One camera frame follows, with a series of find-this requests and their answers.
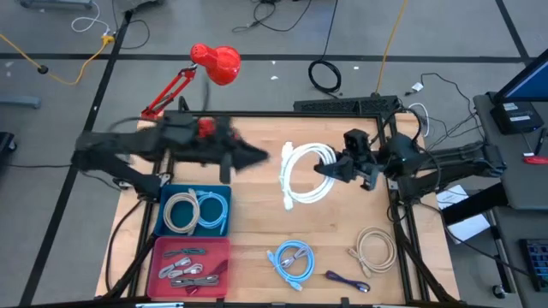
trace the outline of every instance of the white cable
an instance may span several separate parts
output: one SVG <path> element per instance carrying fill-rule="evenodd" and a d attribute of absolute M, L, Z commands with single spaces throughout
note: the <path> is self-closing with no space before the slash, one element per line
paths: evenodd
<path fill-rule="evenodd" d="M 293 149 L 292 142 L 286 142 L 282 148 L 282 167 L 280 169 L 280 185 L 283 192 L 283 205 L 285 210 L 293 209 L 293 201 L 303 204 L 314 203 L 323 197 L 331 190 L 335 179 L 326 176 L 324 181 L 311 192 L 297 193 L 291 190 L 289 181 L 291 180 L 291 171 L 297 161 L 305 156 L 308 152 L 316 152 L 324 164 L 335 163 L 337 158 L 335 152 L 328 145 L 320 143 L 310 143 L 297 146 Z"/>
<path fill-rule="evenodd" d="M 421 104 L 421 103 L 412 103 L 412 104 L 409 105 L 408 108 L 411 108 L 413 106 L 420 106 L 425 111 L 425 115 L 426 115 L 426 133 L 425 133 L 425 137 L 428 137 L 428 133 L 430 133 L 430 118 L 428 117 L 428 110 L 426 110 L 425 105 Z"/>
<path fill-rule="evenodd" d="M 99 6 L 95 3 L 95 1 L 92 1 L 92 3 L 95 5 L 95 7 L 97 8 L 97 16 L 95 16 L 95 18 L 91 18 L 91 17 L 78 17 L 76 19 L 74 19 L 72 21 L 72 23 L 70 24 L 70 27 L 72 28 L 73 31 L 75 32 L 78 32 L 78 33 L 83 33 L 87 30 L 89 30 L 94 23 L 98 22 L 98 23 L 101 23 L 103 25 L 106 26 L 106 30 L 104 31 L 103 35 L 108 35 L 110 33 L 110 27 L 109 27 L 109 24 L 107 24 L 106 22 L 104 21 L 100 21 L 98 18 L 99 16 L 101 16 L 101 9 L 99 8 Z M 77 22 L 77 21 L 91 21 L 91 23 L 89 24 L 89 26 L 83 28 L 83 29 L 76 29 L 74 27 L 74 24 Z"/>

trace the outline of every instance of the white paper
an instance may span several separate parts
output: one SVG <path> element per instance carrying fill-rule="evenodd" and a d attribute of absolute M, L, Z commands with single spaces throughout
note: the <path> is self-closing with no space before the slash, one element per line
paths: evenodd
<path fill-rule="evenodd" d="M 460 185 L 457 185 L 446 191 L 440 192 L 436 197 L 438 199 L 439 208 L 445 209 L 446 207 L 468 198 L 468 195 Z M 468 240 L 489 227 L 489 222 L 483 215 L 479 214 L 449 226 L 449 230 L 457 238 Z M 456 244 L 460 244 L 458 240 L 453 241 Z"/>

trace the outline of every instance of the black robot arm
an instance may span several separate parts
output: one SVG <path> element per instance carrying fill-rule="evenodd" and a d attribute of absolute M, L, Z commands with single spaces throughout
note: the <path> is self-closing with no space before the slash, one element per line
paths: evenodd
<path fill-rule="evenodd" d="M 76 141 L 72 164 L 81 171 L 102 170 L 131 184 L 140 198 L 155 201 L 165 179 L 143 175 L 118 158 L 135 154 L 149 162 L 169 151 L 176 162 L 214 163 L 219 179 L 230 183 L 230 168 L 244 169 L 268 158 L 268 153 L 245 142 L 230 126 L 229 117 L 196 119 L 188 113 L 166 113 L 153 127 L 134 133 L 84 132 Z"/>
<path fill-rule="evenodd" d="M 361 187 L 375 188 L 379 173 L 398 182 L 400 199 L 412 203 L 422 196 L 445 188 L 452 181 L 470 175 L 500 177 L 506 169 L 498 148 L 485 142 L 461 147 L 425 151 L 408 136 L 397 133 L 378 151 L 372 151 L 369 135 L 358 129 L 344 134 L 345 149 L 336 152 L 337 161 L 314 169 L 344 182 L 360 177 Z M 419 171 L 433 172 L 418 176 Z"/>

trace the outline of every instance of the blue cable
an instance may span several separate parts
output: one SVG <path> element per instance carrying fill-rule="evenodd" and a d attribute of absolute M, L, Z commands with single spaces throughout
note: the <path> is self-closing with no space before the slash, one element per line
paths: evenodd
<path fill-rule="evenodd" d="M 226 225 L 226 218 L 229 214 L 229 204 L 226 202 L 226 199 L 222 195 L 214 192 L 198 191 L 196 192 L 196 195 L 198 196 L 198 204 L 200 205 L 200 208 L 202 207 L 202 204 L 204 203 L 204 201 L 206 201 L 209 198 L 214 198 L 221 203 L 223 210 L 219 218 L 217 218 L 213 222 L 208 222 L 207 220 L 205 220 L 204 218 L 200 216 L 200 219 L 198 220 L 198 224 L 204 228 L 216 228 L 222 224 L 221 231 L 219 232 L 219 234 L 223 235 L 224 226 Z"/>
<path fill-rule="evenodd" d="M 289 248 L 297 248 L 298 251 L 293 257 L 282 260 L 283 253 Z M 276 254 L 268 251 L 267 255 L 272 265 L 276 268 L 277 273 L 297 291 L 302 290 L 301 283 L 308 280 L 314 272 L 314 252 L 307 243 L 300 240 L 287 240 L 277 248 Z M 288 268 L 293 261 L 304 256 L 307 256 L 308 258 L 307 269 L 305 269 L 304 273 L 300 275 L 291 275 L 285 271 L 284 268 Z"/>

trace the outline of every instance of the cable bundle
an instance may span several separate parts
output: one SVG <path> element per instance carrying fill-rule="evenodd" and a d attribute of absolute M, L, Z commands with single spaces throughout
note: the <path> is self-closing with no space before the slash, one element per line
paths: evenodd
<path fill-rule="evenodd" d="M 198 224 L 204 228 L 216 228 L 218 226 L 221 226 L 221 231 L 219 231 L 219 235 L 222 235 L 224 231 L 224 226 L 226 225 L 226 219 L 229 214 L 228 202 L 226 202 L 226 199 L 218 193 L 198 191 L 196 192 L 196 194 L 198 195 L 198 204 L 200 205 L 200 207 L 202 206 L 204 201 L 206 201 L 209 198 L 214 198 L 221 203 L 223 210 L 219 218 L 217 218 L 213 222 L 208 222 L 207 220 L 200 217 L 200 219 L 198 220 Z"/>
<path fill-rule="evenodd" d="M 229 260 L 223 260 L 209 275 L 220 276 L 229 267 Z M 192 295 L 200 289 L 199 285 L 188 285 L 185 287 L 188 295 Z"/>
<path fill-rule="evenodd" d="M 160 279 L 162 278 L 165 278 L 167 277 L 170 272 L 172 270 L 174 270 L 176 267 L 179 267 L 179 266 L 185 266 L 185 265 L 189 265 L 192 261 L 190 260 L 190 258 L 186 257 L 186 258 L 182 258 L 181 260 L 173 263 L 172 265 L 168 265 L 166 267 L 164 267 L 163 269 L 160 270 L 160 272 L 158 273 L 158 277 Z"/>
<path fill-rule="evenodd" d="M 168 278 L 176 278 L 180 275 L 187 275 L 187 274 L 199 274 L 204 269 L 204 265 L 202 264 L 192 264 L 191 266 L 187 267 L 186 269 L 173 269 L 168 273 Z"/>
<path fill-rule="evenodd" d="M 286 142 L 282 148 L 282 167 L 280 169 L 280 185 L 283 192 L 283 205 L 285 210 L 293 209 L 293 201 L 304 204 L 314 203 L 323 197 L 331 190 L 335 179 L 326 176 L 324 181 L 311 192 L 297 193 L 291 190 L 289 181 L 291 179 L 291 171 L 297 161 L 309 152 L 316 152 L 324 164 L 335 163 L 337 157 L 335 152 L 328 145 L 320 143 L 310 143 L 300 145 L 293 149 L 293 143 Z"/>
<path fill-rule="evenodd" d="M 297 248 L 297 253 L 291 257 L 286 258 L 282 260 L 282 255 L 285 251 L 287 251 L 289 248 Z M 300 240 L 287 240 L 283 244 L 281 244 L 277 250 L 276 254 L 272 253 L 271 251 L 266 252 L 269 261 L 274 265 L 274 268 L 276 268 L 277 273 L 295 290 L 301 291 L 302 286 L 301 283 L 308 280 L 312 273 L 314 272 L 314 253 L 312 251 L 312 248 L 310 248 L 307 243 L 302 242 Z M 300 275 L 291 275 L 287 271 L 285 271 L 285 268 L 288 268 L 297 258 L 303 258 L 307 256 L 308 263 L 307 268 L 305 269 L 304 273 Z"/>
<path fill-rule="evenodd" d="M 192 217 L 192 220 L 188 223 L 188 225 L 184 227 L 177 227 L 171 221 L 171 211 L 173 210 L 173 207 L 175 206 L 175 204 L 179 202 L 185 202 L 185 201 L 189 202 L 193 206 L 193 217 Z M 194 192 L 194 190 L 192 189 L 189 189 L 188 192 L 179 192 L 174 194 L 165 203 L 164 222 L 165 222 L 165 225 L 173 232 L 176 232 L 178 234 L 192 235 L 199 219 L 200 219 L 200 204 L 198 203 L 198 199 L 196 199 L 196 192 Z"/>
<path fill-rule="evenodd" d="M 363 248 L 366 239 L 369 237 L 376 237 L 378 239 L 381 239 L 388 248 L 388 257 L 381 264 L 374 264 L 366 258 L 366 254 Z M 348 254 L 358 259 L 363 274 L 367 278 L 371 278 L 372 272 L 379 274 L 386 273 L 392 267 L 392 265 L 394 265 L 394 262 L 396 261 L 396 242 L 394 241 L 394 239 L 392 239 L 390 234 L 388 234 L 381 228 L 364 228 L 358 235 L 358 240 L 356 241 L 356 249 L 354 250 L 352 248 L 349 248 Z"/>
<path fill-rule="evenodd" d="M 219 284 L 219 275 L 208 275 L 205 277 L 198 278 L 181 278 L 181 279 L 172 279 L 172 287 L 187 287 L 187 286 L 202 286 L 202 287 L 212 287 Z"/>

